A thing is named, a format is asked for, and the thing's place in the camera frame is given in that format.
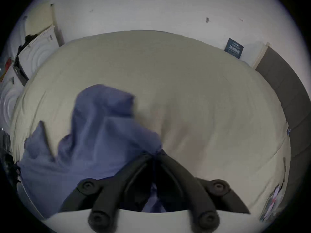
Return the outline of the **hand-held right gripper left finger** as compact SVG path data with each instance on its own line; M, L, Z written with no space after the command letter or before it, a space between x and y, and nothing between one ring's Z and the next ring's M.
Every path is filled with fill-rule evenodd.
M88 224L97 233L113 232L118 210L141 212L151 195L153 157L142 153L112 177L86 178L64 200L60 212L91 209Z

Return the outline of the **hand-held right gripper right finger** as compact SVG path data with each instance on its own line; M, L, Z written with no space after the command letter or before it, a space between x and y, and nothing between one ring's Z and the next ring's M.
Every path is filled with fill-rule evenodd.
M220 225L217 210L250 214L228 182L197 178L164 150L155 156L155 184L167 212L190 211L193 231L215 231Z

